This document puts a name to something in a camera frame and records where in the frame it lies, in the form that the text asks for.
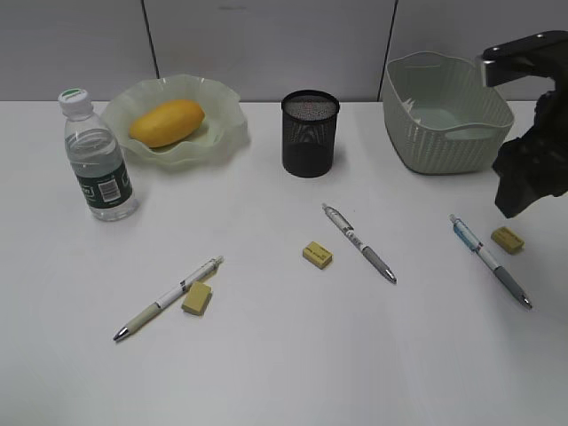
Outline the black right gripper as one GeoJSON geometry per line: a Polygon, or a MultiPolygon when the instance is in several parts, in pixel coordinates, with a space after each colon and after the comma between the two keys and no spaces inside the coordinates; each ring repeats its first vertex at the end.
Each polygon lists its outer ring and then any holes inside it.
{"type": "Polygon", "coordinates": [[[567,192],[567,32],[551,30],[486,49],[480,56],[484,86],[526,76],[554,81],[541,95],[532,127],[504,143],[492,168],[499,177],[495,205],[516,217],[534,202],[567,192]]]}

